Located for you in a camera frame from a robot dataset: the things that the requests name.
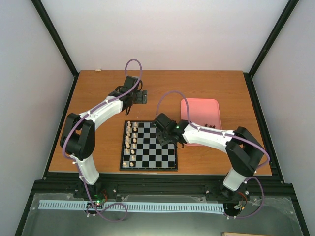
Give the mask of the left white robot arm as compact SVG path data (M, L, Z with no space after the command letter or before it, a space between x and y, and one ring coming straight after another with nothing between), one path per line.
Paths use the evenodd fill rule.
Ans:
M83 113L70 113L66 117L60 146L65 158L72 159L77 166L79 178L86 183L85 192L92 198L102 194L93 160L95 132L112 116L123 111L126 115L129 113L141 92L139 85L142 85L139 77L126 76L124 84L109 93L104 101Z

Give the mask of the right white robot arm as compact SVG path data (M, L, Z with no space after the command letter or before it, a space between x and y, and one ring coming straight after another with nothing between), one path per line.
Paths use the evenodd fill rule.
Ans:
M223 186L237 191L245 181L254 176L263 164L261 159L267 152L244 127L236 130L221 130L198 125L189 120L177 123L166 114L159 114L153 121L157 129L157 140L161 146L166 144L198 144L220 150L227 154L231 169Z

